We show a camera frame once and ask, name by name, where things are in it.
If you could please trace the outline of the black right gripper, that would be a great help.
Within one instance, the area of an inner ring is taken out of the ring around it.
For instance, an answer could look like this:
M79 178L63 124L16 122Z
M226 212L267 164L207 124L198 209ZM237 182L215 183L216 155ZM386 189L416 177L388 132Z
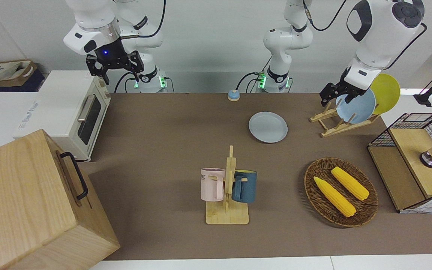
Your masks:
M86 66L93 77L100 77L107 86L110 85L108 69L125 69L134 75L136 82L140 81L139 75L144 70L141 55L138 51L128 54L120 39L97 48L95 53L96 56L86 55Z

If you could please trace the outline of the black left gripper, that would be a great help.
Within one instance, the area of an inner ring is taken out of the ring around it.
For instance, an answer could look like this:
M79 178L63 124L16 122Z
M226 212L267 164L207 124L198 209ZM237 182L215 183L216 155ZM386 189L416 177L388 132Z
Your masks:
M343 95L346 95L344 100L348 104L356 97L365 94L369 89L369 87L366 89L355 87L353 84L346 82L344 80L345 78L346 75L341 75L340 81L337 84L327 83L325 85L325 87L319 93L319 97L321 98L321 106L325 107L329 101Z

